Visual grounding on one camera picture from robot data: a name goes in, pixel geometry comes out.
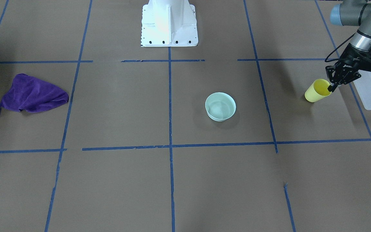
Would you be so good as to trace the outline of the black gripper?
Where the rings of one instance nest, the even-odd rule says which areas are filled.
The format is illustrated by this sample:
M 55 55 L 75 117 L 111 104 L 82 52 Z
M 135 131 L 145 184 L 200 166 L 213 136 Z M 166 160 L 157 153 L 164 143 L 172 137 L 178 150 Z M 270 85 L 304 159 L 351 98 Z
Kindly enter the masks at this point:
M 371 50 L 363 51 L 349 43 L 339 58 L 329 60 L 339 47 L 326 57 L 326 62 L 336 62 L 334 65 L 326 66 L 326 74 L 330 81 L 328 92 L 334 92 L 338 85 L 346 85 L 360 78 L 362 75 L 359 71 L 371 72 Z

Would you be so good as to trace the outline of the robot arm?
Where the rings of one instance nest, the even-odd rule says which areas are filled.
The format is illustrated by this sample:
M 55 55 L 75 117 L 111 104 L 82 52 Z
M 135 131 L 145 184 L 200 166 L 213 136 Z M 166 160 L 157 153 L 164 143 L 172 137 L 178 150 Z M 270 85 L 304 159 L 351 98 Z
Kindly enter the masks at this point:
M 371 72 L 371 3 L 368 0 L 344 0 L 331 10 L 333 25 L 356 26 L 356 32 L 346 39 L 346 45 L 334 65 L 326 66 L 330 81 L 328 91 L 361 77 L 359 71 Z

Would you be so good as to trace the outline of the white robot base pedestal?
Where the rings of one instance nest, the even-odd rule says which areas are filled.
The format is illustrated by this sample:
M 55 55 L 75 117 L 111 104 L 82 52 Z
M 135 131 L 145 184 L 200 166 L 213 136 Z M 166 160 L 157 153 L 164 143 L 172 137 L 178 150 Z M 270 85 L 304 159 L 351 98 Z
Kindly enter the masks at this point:
M 149 0 L 142 6 L 142 47 L 194 47 L 199 43 L 195 6 L 188 0 Z

